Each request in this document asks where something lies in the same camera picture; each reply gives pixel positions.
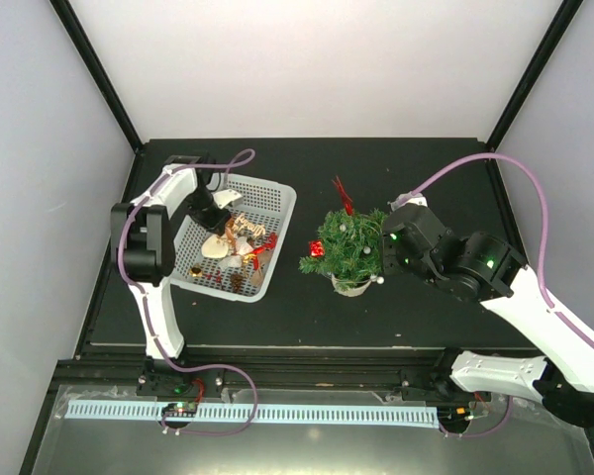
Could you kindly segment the small green christmas tree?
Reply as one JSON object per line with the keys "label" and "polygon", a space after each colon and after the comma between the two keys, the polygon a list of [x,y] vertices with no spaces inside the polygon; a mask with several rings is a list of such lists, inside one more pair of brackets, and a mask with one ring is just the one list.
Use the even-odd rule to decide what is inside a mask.
{"label": "small green christmas tree", "polygon": [[317,229],[323,257],[304,256],[299,270],[304,274],[332,275],[350,281],[377,279],[382,271],[380,256],[382,225],[387,215],[381,210],[367,214],[345,210],[329,212]]}

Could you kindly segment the white perforated plastic basket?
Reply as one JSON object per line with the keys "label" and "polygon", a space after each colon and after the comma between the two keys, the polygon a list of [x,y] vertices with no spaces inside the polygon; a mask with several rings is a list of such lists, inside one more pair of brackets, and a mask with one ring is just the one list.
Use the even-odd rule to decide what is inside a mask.
{"label": "white perforated plastic basket", "polygon": [[[264,281],[259,288],[249,283],[249,277],[254,270],[254,264],[251,262],[244,268],[221,270],[217,259],[204,258],[201,254],[201,246],[210,233],[195,224],[189,217],[185,217],[174,239],[176,261],[171,274],[171,284],[186,291],[223,300],[255,303],[264,297],[269,286],[280,249],[287,235],[297,194],[287,185],[236,173],[231,173],[229,176],[225,176],[222,172],[216,173],[208,187],[212,189],[218,185],[237,190],[244,196],[238,206],[228,207],[234,217],[244,213],[250,221],[263,224],[268,235],[276,233],[278,236],[276,247],[272,250],[272,258],[266,267]],[[223,287],[215,286],[205,278],[205,275],[198,279],[191,277],[189,269],[193,265],[200,265],[205,275],[220,269]],[[246,279],[240,294],[231,291],[229,276],[234,272],[240,273]]]}

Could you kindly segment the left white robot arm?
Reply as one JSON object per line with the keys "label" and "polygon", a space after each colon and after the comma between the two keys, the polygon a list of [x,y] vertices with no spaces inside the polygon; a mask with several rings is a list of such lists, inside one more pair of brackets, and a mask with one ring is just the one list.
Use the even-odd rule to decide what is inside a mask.
{"label": "left white robot arm", "polygon": [[171,395],[185,393],[192,384],[191,368],[177,359],[184,347],[171,297],[170,276],[176,262],[174,238],[178,211],[221,236],[230,212],[208,189],[219,169],[206,153],[173,155],[154,182],[135,199],[111,210],[111,260],[134,296],[143,322],[146,354],[166,360],[157,382]]}

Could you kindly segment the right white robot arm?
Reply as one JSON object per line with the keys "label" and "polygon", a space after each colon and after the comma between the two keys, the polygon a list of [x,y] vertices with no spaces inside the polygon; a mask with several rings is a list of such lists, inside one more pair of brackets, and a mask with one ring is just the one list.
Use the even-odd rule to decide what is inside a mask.
{"label": "right white robot arm", "polygon": [[558,419],[594,427],[594,331],[550,294],[507,242],[485,232],[458,237],[427,207],[408,202],[381,228],[383,270],[414,275],[510,324],[537,357],[488,356],[450,348],[414,386],[443,401],[490,392],[539,403]]}

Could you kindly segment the red gift box ornament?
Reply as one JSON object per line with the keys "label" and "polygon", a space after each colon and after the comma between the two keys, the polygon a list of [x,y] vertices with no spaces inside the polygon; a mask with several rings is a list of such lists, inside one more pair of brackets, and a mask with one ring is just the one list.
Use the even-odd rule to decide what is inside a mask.
{"label": "red gift box ornament", "polygon": [[323,257],[325,250],[320,240],[312,240],[309,242],[309,250],[311,257]]}

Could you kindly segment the brown ribbon bow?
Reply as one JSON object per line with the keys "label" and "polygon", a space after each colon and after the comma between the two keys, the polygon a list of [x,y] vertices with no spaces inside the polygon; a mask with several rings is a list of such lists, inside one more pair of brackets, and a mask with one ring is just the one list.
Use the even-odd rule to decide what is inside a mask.
{"label": "brown ribbon bow", "polygon": [[225,236],[232,254],[238,253],[239,228],[234,218],[230,218],[225,225]]}

